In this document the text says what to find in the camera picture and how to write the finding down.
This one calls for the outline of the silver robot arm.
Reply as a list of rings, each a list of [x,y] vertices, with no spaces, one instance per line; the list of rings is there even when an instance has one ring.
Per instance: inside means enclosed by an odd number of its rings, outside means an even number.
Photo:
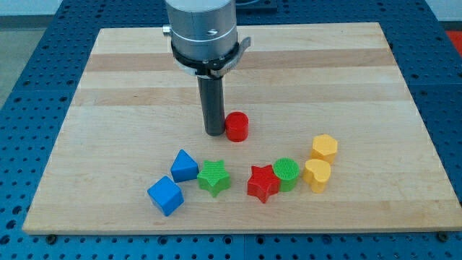
[[[250,37],[238,40],[234,0],[166,0],[165,6],[174,58],[191,75],[220,79],[251,45]]]

